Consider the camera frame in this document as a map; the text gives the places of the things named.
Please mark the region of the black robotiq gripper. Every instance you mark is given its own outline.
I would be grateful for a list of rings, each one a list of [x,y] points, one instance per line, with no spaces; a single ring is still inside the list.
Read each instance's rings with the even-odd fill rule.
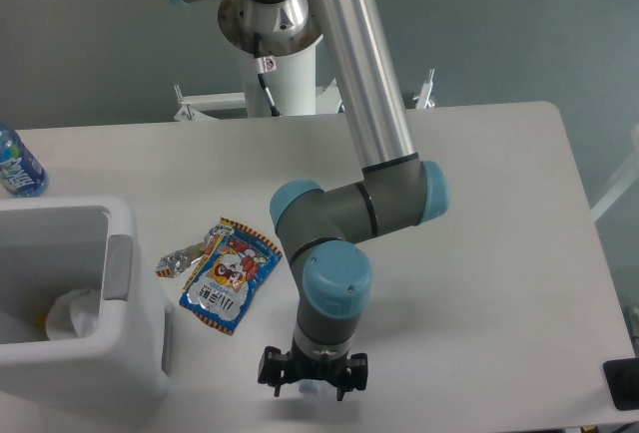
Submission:
[[[273,346],[264,349],[258,370],[258,383],[274,389],[279,397],[283,385],[301,380],[324,381],[335,387],[336,400],[343,401],[347,393],[364,391],[368,380],[368,355],[356,353],[320,359],[305,355],[296,345],[287,353]]]

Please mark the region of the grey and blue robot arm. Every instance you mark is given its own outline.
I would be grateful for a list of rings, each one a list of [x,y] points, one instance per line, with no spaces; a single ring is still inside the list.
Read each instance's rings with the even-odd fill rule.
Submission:
[[[352,141],[351,179],[329,187],[287,181],[272,196],[298,306],[291,346],[264,350],[258,380],[274,390],[307,380],[331,385],[338,396],[363,390],[369,361],[352,345],[373,268],[361,245],[444,215],[448,182],[411,138],[375,0],[220,0],[218,23],[245,56],[249,109],[281,120],[300,86],[286,60],[324,42]]]

